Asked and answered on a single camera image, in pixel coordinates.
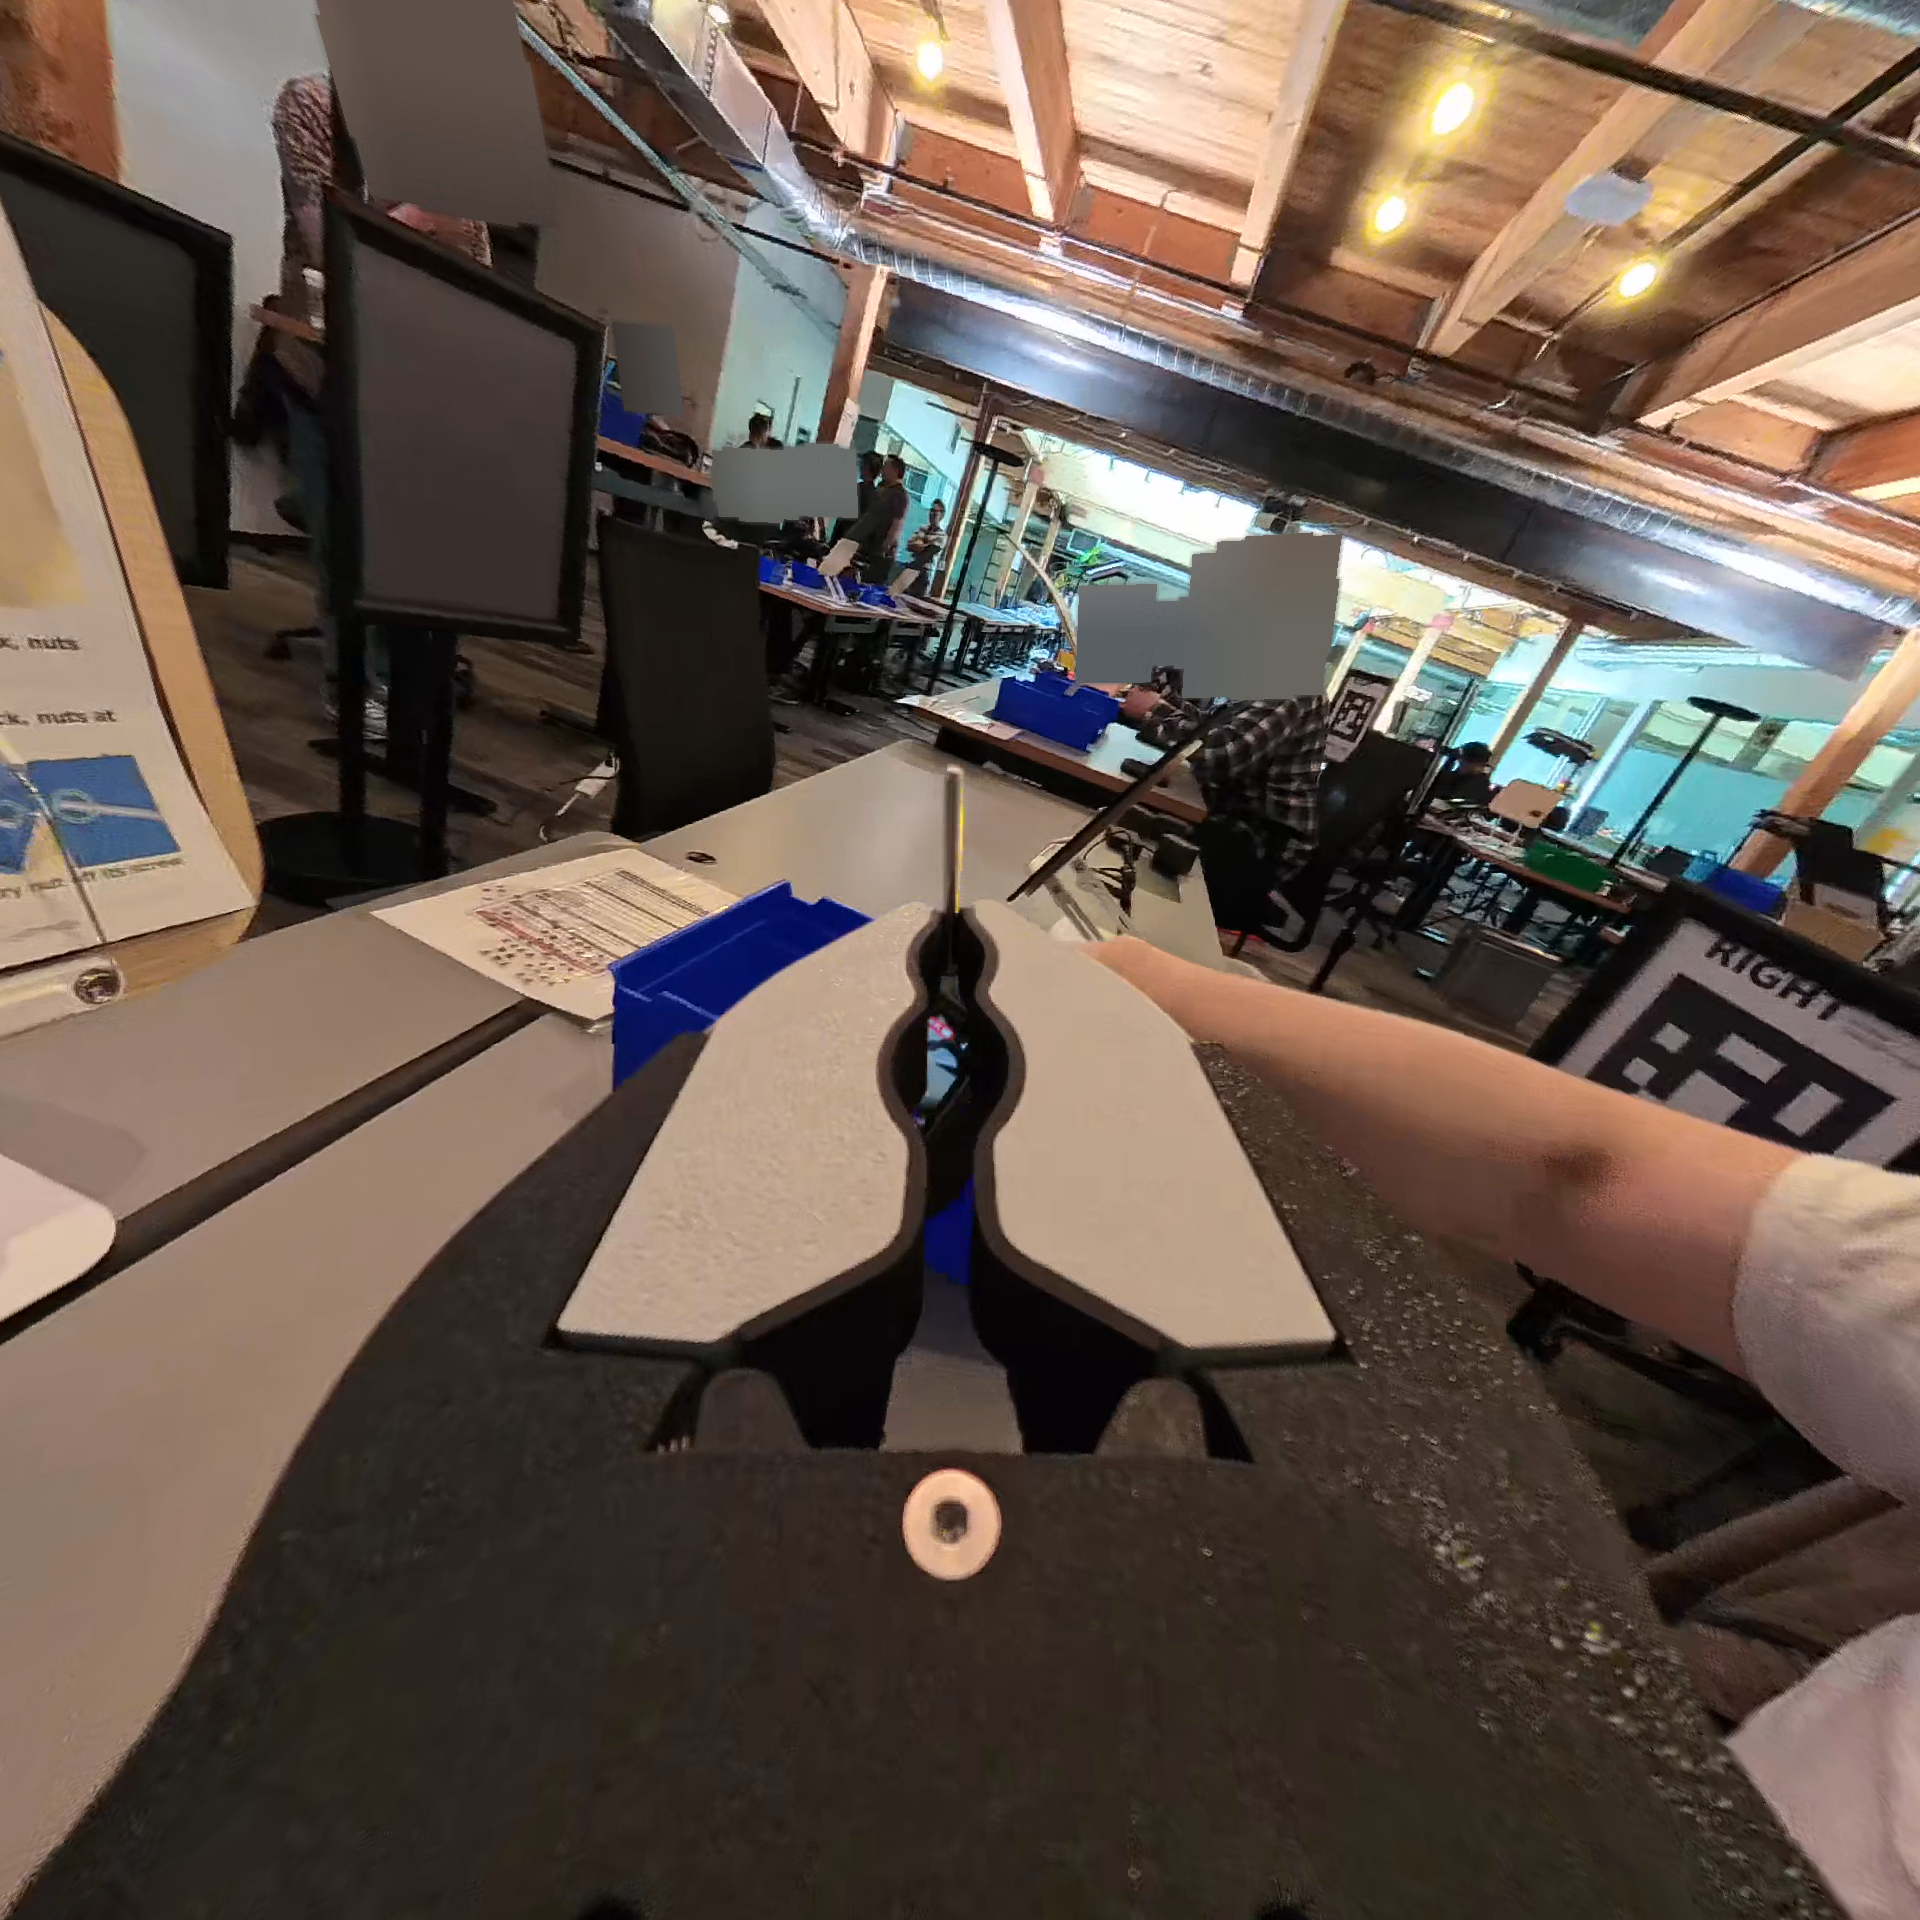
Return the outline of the printed paper sheet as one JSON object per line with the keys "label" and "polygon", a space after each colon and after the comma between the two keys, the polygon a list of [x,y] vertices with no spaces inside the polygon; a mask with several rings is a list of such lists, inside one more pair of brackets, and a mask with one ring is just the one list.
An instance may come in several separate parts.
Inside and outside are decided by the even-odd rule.
{"label": "printed paper sheet", "polygon": [[736,899],[635,848],[580,856],[376,919],[501,990],[582,1027],[612,1018],[612,967],[725,913]]}

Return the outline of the person's white shirt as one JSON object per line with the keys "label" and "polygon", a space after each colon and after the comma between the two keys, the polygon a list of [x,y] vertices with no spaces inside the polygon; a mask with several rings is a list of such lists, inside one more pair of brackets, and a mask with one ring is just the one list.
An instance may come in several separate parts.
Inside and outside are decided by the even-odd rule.
{"label": "person's white shirt", "polygon": [[[1858,1487],[1917,1500],[1917,1183],[1800,1159],[1763,1196],[1733,1326],[1748,1380]],[[1841,1646],[1730,1735],[1849,1916],[1917,1916],[1917,1617]]]}

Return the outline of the blue plastic bin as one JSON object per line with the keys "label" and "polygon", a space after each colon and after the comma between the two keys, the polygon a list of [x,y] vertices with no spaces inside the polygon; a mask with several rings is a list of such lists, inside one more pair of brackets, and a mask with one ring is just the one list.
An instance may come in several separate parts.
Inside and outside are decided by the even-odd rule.
{"label": "blue plastic bin", "polygon": [[[621,1089],[667,1043],[705,1035],[721,1015],[778,971],[869,921],[869,915],[828,896],[801,899],[790,882],[782,881],[616,963],[611,1087]],[[961,1089],[970,1065],[970,1018],[952,982],[929,1000],[924,1049],[925,1084],[914,1105],[914,1120],[930,1143],[940,1132],[938,1122],[946,1122],[963,1105]],[[972,1178],[961,1187],[936,1184],[924,1240],[930,1276],[953,1288],[970,1284],[972,1231]]]}

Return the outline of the wooden display board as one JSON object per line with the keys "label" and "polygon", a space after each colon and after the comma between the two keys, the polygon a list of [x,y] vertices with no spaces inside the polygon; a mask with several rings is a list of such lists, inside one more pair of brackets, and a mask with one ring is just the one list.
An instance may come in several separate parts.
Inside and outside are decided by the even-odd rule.
{"label": "wooden display board", "polygon": [[158,705],[249,902],[214,919],[96,945],[34,967],[4,967],[4,1038],[174,985],[219,963],[252,934],[265,881],[249,795],[126,412],[56,312],[44,307],[42,318],[112,528]]}

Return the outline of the person's right forearm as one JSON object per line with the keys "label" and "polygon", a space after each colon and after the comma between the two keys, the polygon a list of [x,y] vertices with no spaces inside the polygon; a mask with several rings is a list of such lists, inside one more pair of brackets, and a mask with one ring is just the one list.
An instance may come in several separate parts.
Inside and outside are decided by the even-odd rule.
{"label": "person's right forearm", "polygon": [[1787,1147],[1140,940],[1080,953],[1264,1080],[1414,1231],[1523,1265],[1746,1376],[1740,1262]]}

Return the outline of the black framed panel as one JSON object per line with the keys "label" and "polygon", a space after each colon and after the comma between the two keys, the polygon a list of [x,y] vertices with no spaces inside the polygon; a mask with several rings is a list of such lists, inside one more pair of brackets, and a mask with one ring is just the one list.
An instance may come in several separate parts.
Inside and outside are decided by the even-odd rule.
{"label": "black framed panel", "polygon": [[324,601],[339,798],[258,833],[326,907],[448,873],[461,641],[576,641],[600,323],[331,187],[322,212]]}
{"label": "black framed panel", "polygon": [[118,401],[180,586],[228,586],[233,240],[3,135],[3,200],[38,299]]}

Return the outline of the printed instruction sheet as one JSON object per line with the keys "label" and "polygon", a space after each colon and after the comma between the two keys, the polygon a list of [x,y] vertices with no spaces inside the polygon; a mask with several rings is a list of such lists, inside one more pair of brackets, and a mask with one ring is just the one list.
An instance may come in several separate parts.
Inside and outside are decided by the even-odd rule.
{"label": "printed instruction sheet", "polygon": [[249,904],[155,698],[25,257],[3,240],[3,963]]}

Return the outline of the blue storage bin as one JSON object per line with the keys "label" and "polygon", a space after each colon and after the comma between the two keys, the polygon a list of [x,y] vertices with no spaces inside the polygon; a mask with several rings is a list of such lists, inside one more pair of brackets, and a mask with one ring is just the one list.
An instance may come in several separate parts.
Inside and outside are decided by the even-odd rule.
{"label": "blue storage bin", "polygon": [[1057,670],[997,681],[990,721],[1069,752],[1091,752],[1121,721],[1121,698]]}

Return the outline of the white stand base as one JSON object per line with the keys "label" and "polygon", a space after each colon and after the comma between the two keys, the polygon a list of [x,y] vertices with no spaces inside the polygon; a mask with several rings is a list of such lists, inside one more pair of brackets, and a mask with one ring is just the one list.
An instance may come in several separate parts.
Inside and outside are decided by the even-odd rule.
{"label": "white stand base", "polygon": [[3,1158],[3,1321],[81,1283],[110,1256],[112,1212]]}

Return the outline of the black floor lamp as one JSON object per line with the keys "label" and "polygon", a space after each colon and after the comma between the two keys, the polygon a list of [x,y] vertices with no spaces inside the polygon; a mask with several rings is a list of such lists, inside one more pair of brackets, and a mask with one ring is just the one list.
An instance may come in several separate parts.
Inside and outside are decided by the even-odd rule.
{"label": "black floor lamp", "polygon": [[1714,737],[1714,731],[1721,728],[1721,723],[1733,721],[1733,723],[1741,723],[1741,724],[1753,724],[1753,723],[1760,721],[1760,716],[1755,711],[1752,711],[1746,706],[1740,706],[1740,705],[1730,705],[1730,703],[1709,698],[1709,696],[1691,696],[1691,698],[1688,698],[1688,705],[1696,713],[1702,713],[1702,724],[1699,728],[1696,737],[1688,743],[1684,752],[1678,756],[1678,762],[1668,770],[1667,780],[1648,798],[1646,808],[1641,810],[1640,818],[1628,831],[1628,835],[1621,839],[1619,848],[1606,857],[1605,865],[1606,865],[1610,873],[1619,873],[1622,870],[1622,865],[1641,848],[1641,841],[1646,839],[1646,833],[1651,828],[1652,817],[1662,810],[1662,804],[1667,804],[1668,795],[1681,784],[1681,780],[1688,776],[1690,766],[1701,755],[1701,750],[1708,745],[1708,742]]}

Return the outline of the silver ventilation duct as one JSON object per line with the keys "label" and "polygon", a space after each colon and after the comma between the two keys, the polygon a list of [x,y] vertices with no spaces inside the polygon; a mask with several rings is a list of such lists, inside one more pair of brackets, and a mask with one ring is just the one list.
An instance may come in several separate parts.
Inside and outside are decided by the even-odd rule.
{"label": "silver ventilation duct", "polygon": [[811,179],[773,100],[706,4],[612,3],[603,22],[612,47],[786,227],[845,264],[933,284],[925,260],[861,234]]}

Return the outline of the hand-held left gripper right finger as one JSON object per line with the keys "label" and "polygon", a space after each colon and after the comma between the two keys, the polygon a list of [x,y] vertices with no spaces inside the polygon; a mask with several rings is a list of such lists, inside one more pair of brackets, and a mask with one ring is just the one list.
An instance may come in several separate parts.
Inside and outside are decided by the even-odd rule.
{"label": "hand-held left gripper right finger", "polygon": [[1320,1364],[1340,1331],[1195,1048],[1011,904],[966,910],[979,1127],[970,1307],[1026,1454],[1092,1454],[1126,1395]]}

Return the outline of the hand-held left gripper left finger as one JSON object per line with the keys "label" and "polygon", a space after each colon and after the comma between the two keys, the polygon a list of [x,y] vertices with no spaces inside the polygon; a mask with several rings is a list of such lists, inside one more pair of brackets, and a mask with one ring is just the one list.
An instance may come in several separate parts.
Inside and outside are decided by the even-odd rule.
{"label": "hand-held left gripper left finger", "polygon": [[699,1038],[557,1321],[579,1354],[776,1379],[817,1449],[877,1449],[922,1320],[930,985],[910,904],[794,958]]}

